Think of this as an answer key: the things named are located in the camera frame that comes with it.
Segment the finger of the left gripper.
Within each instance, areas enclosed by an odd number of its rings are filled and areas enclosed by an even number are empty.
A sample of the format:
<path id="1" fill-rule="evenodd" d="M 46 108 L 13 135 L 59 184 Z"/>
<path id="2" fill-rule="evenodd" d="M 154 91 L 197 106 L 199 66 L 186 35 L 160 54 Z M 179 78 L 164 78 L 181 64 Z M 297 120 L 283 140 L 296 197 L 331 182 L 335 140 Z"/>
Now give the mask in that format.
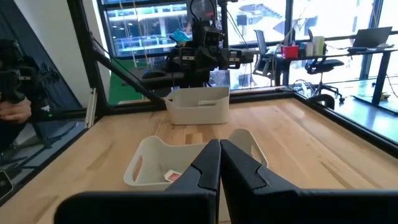
<path id="1" fill-rule="evenodd" d="M 194 49 L 191 47 L 175 47 L 169 54 L 169 70 L 185 72 L 195 67 Z"/>
<path id="2" fill-rule="evenodd" d="M 228 68 L 239 69 L 241 66 L 242 50 L 230 49 L 228 55 Z"/>

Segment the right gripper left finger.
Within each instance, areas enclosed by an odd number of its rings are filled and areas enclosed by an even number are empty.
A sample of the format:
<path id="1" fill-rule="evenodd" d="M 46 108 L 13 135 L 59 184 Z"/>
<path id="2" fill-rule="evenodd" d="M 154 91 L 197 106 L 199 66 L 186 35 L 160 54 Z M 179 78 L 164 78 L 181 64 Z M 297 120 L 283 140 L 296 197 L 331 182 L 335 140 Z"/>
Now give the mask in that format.
<path id="1" fill-rule="evenodd" d="M 211 140 L 167 189 L 172 194 L 167 224 L 217 224 L 220 200 L 221 143 Z"/>

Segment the white packet with red mark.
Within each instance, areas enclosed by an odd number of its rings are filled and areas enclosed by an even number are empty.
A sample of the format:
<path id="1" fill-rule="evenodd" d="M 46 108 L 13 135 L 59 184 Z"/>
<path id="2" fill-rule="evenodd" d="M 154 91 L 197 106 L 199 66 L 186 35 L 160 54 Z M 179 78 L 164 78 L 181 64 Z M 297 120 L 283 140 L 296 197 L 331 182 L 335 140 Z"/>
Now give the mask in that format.
<path id="1" fill-rule="evenodd" d="M 168 170 L 165 174 L 164 174 L 164 179 L 167 182 L 173 183 L 175 182 L 182 174 L 174 171 L 174 170 Z"/>

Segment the light grey plastic bin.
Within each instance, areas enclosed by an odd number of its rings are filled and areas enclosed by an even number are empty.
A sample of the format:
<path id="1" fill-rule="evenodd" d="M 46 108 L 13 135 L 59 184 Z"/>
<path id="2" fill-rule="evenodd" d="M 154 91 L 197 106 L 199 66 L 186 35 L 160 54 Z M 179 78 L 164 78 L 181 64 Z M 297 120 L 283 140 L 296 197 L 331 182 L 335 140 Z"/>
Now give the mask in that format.
<path id="1" fill-rule="evenodd" d="M 229 117 L 229 88 L 181 88 L 169 93 L 165 105 L 174 125 L 223 124 Z"/>
<path id="2" fill-rule="evenodd" d="M 247 129 L 235 129 L 228 140 L 264 166 L 268 166 L 260 145 Z M 165 190 L 171 183 L 164 175 L 173 170 L 180 174 L 190 166 L 207 143 L 172 146 L 157 136 L 143 139 L 125 173 L 124 182 L 135 191 Z"/>

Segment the black hand-held leader arm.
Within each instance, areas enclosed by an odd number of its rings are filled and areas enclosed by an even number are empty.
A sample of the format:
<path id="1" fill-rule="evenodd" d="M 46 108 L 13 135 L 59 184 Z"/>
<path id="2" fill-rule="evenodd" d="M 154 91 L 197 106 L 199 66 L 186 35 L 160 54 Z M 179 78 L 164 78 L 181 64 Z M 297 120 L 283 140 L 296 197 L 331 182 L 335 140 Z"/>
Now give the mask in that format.
<path id="1" fill-rule="evenodd" d="M 60 80 L 60 75 L 46 63 L 38 66 L 35 60 L 23 54 L 16 40 L 0 39 L 0 99 L 19 103 L 28 99 L 45 103 L 47 87 Z"/>

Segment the black computer mouse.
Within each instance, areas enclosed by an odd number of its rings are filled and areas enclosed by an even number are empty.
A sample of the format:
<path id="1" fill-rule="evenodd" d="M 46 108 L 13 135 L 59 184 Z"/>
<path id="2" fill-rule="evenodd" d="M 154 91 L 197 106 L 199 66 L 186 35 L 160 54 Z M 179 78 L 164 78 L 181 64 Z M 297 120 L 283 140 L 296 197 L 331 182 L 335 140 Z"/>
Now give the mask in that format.
<path id="1" fill-rule="evenodd" d="M 151 79 L 151 78 L 160 78 L 160 77 L 165 77 L 167 72 L 165 70 L 161 69 L 150 69 L 148 71 L 145 71 L 142 78 L 144 80 Z"/>

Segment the red box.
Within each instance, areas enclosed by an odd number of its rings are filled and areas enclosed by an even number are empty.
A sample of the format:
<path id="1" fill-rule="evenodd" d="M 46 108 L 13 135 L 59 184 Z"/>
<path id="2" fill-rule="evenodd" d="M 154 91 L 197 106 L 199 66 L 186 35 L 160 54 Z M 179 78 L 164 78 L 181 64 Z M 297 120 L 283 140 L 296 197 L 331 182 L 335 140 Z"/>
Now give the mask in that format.
<path id="1" fill-rule="evenodd" d="M 300 47 L 298 45 L 283 45 L 281 47 L 281 55 L 285 59 L 299 58 Z"/>

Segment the black diagonal bar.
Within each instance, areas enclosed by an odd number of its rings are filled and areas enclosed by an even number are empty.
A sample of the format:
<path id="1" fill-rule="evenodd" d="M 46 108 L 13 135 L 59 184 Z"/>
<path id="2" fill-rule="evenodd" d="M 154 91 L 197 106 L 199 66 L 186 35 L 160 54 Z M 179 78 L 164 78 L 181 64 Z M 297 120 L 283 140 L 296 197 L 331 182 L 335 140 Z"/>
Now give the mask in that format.
<path id="1" fill-rule="evenodd" d="M 115 66 L 112 63 L 112 61 L 108 59 L 103 53 L 97 50 L 96 48 L 99 47 L 101 50 L 107 53 L 104 47 L 94 37 L 91 38 L 91 41 L 93 44 L 93 54 L 95 55 L 95 59 L 97 62 L 105 66 L 112 73 L 115 73 L 122 81 L 127 83 L 130 87 L 135 89 L 136 92 L 140 93 L 142 96 L 146 97 L 154 104 L 165 105 L 165 101 L 162 98 L 155 95 L 153 92 L 149 91 L 144 86 L 143 82 L 139 78 L 137 78 L 133 73 L 131 73 L 128 69 L 124 68 L 121 65 L 121 67 L 125 70 L 125 72 L 122 71 L 117 66 Z"/>

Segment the green panel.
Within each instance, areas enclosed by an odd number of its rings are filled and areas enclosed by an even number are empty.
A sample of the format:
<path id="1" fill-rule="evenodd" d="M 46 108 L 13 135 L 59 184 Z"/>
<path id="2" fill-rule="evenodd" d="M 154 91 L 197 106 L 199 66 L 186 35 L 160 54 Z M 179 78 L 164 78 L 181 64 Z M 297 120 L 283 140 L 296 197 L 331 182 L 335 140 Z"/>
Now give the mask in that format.
<path id="1" fill-rule="evenodd" d="M 131 70 L 132 68 L 146 67 L 147 62 L 145 59 L 136 61 L 112 59 L 113 65 L 125 72 L 125 68 Z M 135 91 L 132 87 L 125 84 L 115 73 L 111 73 L 110 86 L 109 86 L 109 100 L 110 105 L 117 105 L 120 101 L 141 100 L 142 95 Z"/>

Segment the black office chair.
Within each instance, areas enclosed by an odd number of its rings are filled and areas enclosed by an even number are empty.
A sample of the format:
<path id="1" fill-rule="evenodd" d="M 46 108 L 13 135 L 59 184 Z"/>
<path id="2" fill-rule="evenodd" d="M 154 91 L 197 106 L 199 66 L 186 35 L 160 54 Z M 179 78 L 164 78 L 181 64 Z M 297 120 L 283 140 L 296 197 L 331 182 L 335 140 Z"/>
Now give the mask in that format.
<path id="1" fill-rule="evenodd" d="M 320 78 L 320 82 L 317 85 L 313 85 L 316 90 L 314 91 L 315 95 L 320 95 L 322 90 L 328 90 L 330 92 L 333 92 L 335 94 L 335 96 L 339 96 L 340 99 L 340 103 L 343 103 L 345 101 L 345 98 L 343 97 L 343 95 L 339 92 L 339 89 L 337 87 L 333 87 L 330 85 L 326 85 L 322 82 L 323 80 L 323 74 L 325 72 L 330 72 L 332 71 L 335 67 L 339 67 L 344 65 L 344 63 L 340 60 L 337 59 L 326 59 L 326 58 L 322 58 L 320 61 L 318 61 L 317 59 L 312 59 L 312 60 L 308 60 L 305 64 L 305 69 L 307 71 L 307 73 L 309 75 L 315 75 L 320 73 L 321 74 L 321 78 Z"/>

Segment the silver aluminium bar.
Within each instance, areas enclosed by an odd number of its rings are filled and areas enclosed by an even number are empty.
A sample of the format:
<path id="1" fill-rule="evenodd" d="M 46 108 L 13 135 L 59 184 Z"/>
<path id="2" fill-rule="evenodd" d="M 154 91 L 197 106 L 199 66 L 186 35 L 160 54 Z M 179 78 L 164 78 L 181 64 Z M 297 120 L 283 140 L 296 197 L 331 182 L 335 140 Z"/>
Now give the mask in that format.
<path id="1" fill-rule="evenodd" d="M 90 90 L 90 97 L 88 106 L 86 108 L 85 128 L 90 129 L 94 125 L 95 113 L 97 104 L 97 91 L 96 88 Z"/>

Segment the grey open laptop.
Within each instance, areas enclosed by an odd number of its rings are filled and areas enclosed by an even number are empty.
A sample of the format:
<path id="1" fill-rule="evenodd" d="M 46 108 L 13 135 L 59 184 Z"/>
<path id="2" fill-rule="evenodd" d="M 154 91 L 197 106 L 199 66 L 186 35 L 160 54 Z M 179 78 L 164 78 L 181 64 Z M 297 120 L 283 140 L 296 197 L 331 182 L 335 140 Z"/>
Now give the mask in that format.
<path id="1" fill-rule="evenodd" d="M 347 49 L 348 52 L 359 52 L 367 49 L 383 49 L 392 47 L 387 44 L 387 40 L 392 31 L 392 27 L 378 27 L 369 29 L 360 29 L 354 39 L 352 47 Z"/>

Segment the black background desk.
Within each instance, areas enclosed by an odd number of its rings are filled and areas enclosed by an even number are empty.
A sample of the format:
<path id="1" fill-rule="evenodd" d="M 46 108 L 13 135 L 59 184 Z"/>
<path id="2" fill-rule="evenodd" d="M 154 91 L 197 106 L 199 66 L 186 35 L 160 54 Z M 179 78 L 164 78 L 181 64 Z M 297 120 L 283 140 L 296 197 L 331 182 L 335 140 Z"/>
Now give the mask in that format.
<path id="1" fill-rule="evenodd" d="M 274 54 L 272 59 L 275 62 L 276 68 L 274 69 L 274 80 L 277 86 L 281 85 L 289 85 L 289 70 L 290 63 L 298 60 L 313 60 L 312 65 L 317 65 L 319 61 L 320 65 L 323 65 L 327 59 L 336 58 L 336 57 L 352 57 L 357 55 L 372 55 L 372 54 L 382 54 L 382 59 L 379 66 L 379 71 L 377 75 L 376 85 L 374 88 L 373 95 L 370 100 L 365 99 L 365 97 L 354 95 L 354 97 L 358 100 L 361 100 L 365 103 L 372 104 L 374 106 L 378 106 L 380 103 L 380 98 L 382 95 L 382 89 L 384 86 L 384 80 L 387 76 L 387 69 L 389 65 L 389 60 L 391 57 L 391 53 L 398 51 L 395 48 L 384 48 L 384 49 L 367 49 L 354 53 L 343 52 L 342 54 L 329 54 L 329 55 L 317 55 L 310 57 L 298 57 L 298 58 L 285 58 L 282 54 Z"/>

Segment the person's hand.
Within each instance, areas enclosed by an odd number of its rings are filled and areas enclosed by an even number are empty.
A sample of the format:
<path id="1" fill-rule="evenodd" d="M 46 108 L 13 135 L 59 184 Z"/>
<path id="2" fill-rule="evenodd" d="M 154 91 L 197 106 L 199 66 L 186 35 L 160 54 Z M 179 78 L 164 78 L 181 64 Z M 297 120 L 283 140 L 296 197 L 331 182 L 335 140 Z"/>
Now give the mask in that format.
<path id="1" fill-rule="evenodd" d="M 27 98 L 16 104 L 8 101 L 0 103 L 0 119 L 2 120 L 25 123 L 31 115 L 31 102 Z"/>

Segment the person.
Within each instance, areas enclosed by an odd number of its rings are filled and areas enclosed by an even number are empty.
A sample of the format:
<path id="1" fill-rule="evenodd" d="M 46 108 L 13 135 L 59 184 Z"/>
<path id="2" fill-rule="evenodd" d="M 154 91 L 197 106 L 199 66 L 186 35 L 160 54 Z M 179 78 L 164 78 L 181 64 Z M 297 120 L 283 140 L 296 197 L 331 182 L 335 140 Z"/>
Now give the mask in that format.
<path id="1" fill-rule="evenodd" d="M 36 116 L 41 117 L 49 112 L 49 104 L 47 103 L 47 100 L 45 103 L 30 102 L 32 115 L 25 123 L 17 123 L 15 121 L 5 121 L 0 119 L 0 152 L 6 150 L 14 142 L 30 119 Z"/>

